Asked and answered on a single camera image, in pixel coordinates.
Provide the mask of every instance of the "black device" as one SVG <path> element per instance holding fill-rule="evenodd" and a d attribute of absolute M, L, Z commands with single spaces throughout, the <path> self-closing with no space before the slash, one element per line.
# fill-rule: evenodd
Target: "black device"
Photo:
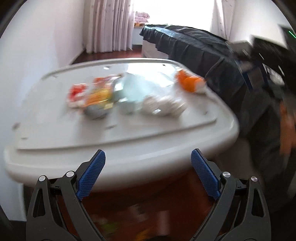
<path fill-rule="evenodd" d="M 293 31 L 293 29 L 284 26 L 281 26 L 281 29 L 284 34 L 288 49 L 296 54 L 296 33 Z"/>
<path fill-rule="evenodd" d="M 27 241 L 105 240 L 81 203 L 100 174 L 104 157 L 104 152 L 98 150 L 76 171 L 69 171 L 61 178 L 38 179 L 28 210 Z M 270 240 L 269 214 L 259 181 L 255 177 L 236 179 L 228 172 L 221 172 L 198 149 L 192 152 L 192 160 L 206 191 L 208 194 L 214 191 L 217 201 L 191 241 Z M 79 237 L 67 230 L 57 204 L 58 195 L 63 196 Z"/>
<path fill-rule="evenodd" d="M 286 49 L 271 41 L 253 38 L 253 44 L 240 42 L 229 44 L 249 90 L 265 88 L 272 96 L 282 99 L 288 113 L 296 110 L 296 35 L 289 28 L 282 27 L 285 38 L 294 45 Z M 277 76 L 281 84 L 270 85 L 270 76 Z"/>

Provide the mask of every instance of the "white curtain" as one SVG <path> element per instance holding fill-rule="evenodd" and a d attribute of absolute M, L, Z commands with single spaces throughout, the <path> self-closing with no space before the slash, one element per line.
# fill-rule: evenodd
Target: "white curtain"
<path fill-rule="evenodd" d="M 212 33 L 229 40 L 235 0 L 214 0 Z"/>
<path fill-rule="evenodd" d="M 132 49 L 135 20 L 133 0 L 91 1 L 87 26 L 86 52 L 103 53 Z"/>

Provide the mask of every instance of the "black cloth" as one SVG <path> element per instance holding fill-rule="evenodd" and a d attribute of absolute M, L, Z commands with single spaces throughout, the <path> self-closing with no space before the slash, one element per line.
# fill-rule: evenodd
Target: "black cloth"
<path fill-rule="evenodd" d="M 207 85 L 235 113 L 240 136 L 250 143 L 252 161 L 265 181 L 270 212 L 287 203 L 287 190 L 296 170 L 296 153 L 292 153 L 286 167 L 284 157 L 279 154 L 279 99 L 273 94 L 273 84 L 250 91 L 226 41 L 207 31 L 146 25 L 140 35 L 169 59 L 206 79 Z"/>

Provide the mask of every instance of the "white object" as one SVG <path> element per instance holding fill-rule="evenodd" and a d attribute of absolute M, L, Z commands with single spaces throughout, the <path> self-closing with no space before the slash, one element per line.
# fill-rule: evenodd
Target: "white object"
<path fill-rule="evenodd" d="M 195 92 L 197 94 L 204 94 L 207 91 L 207 84 L 205 81 L 198 81 L 195 84 Z"/>
<path fill-rule="evenodd" d="M 87 53 L 112 52 L 132 49 L 135 20 L 134 0 L 87 0 L 89 11 L 84 20 L 88 23 L 86 36 Z"/>
<path fill-rule="evenodd" d="M 179 117 L 187 106 L 173 96 L 146 96 L 142 102 L 142 112 L 150 115 Z"/>
<path fill-rule="evenodd" d="M 106 164 L 93 187 L 98 191 L 146 183 L 187 170 L 195 148 L 207 158 L 218 155 L 235 142 L 239 125 L 231 110 L 210 89 L 205 95 L 197 95 L 174 85 L 187 105 L 179 118 L 121 115 L 115 105 L 105 119 L 90 120 L 65 104 L 72 84 L 88 75 L 129 72 L 154 80 L 149 74 L 161 72 L 162 81 L 169 82 L 174 81 L 179 67 L 185 68 L 170 60 L 111 59 L 71 65 L 45 75 L 23 103 L 27 119 L 15 130 L 13 143 L 6 147 L 7 172 L 18 182 L 34 186 L 41 175 L 49 179 L 61 177 L 102 149 Z M 199 108 L 202 102 L 207 103 L 207 114 Z"/>

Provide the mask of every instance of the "dark wooden floor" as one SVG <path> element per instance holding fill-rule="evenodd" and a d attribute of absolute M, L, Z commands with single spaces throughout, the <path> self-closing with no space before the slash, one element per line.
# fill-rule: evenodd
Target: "dark wooden floor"
<path fill-rule="evenodd" d="M 61 196 L 58 197 L 58 203 L 68 230 L 78 235 Z M 82 203 L 107 241 L 156 237 L 163 225 L 159 220 L 159 213 L 163 211 L 168 215 L 169 238 L 159 240 L 188 241 L 208 215 L 214 199 L 207 195 L 192 168 L 179 175 L 140 186 L 91 193 L 83 198 Z M 145 213 L 145 220 L 137 220 L 131 212 L 130 208 L 135 204 L 141 213 Z M 107 226 L 101 223 L 102 218 Z M 113 231 L 107 228 L 112 226 L 115 227 Z"/>
<path fill-rule="evenodd" d="M 101 60 L 101 59 L 110 59 L 110 58 L 141 58 L 142 57 L 142 46 L 134 45 L 133 50 L 128 51 L 115 51 L 110 53 L 91 53 L 88 54 L 84 51 L 81 55 L 74 60 L 72 64 Z"/>

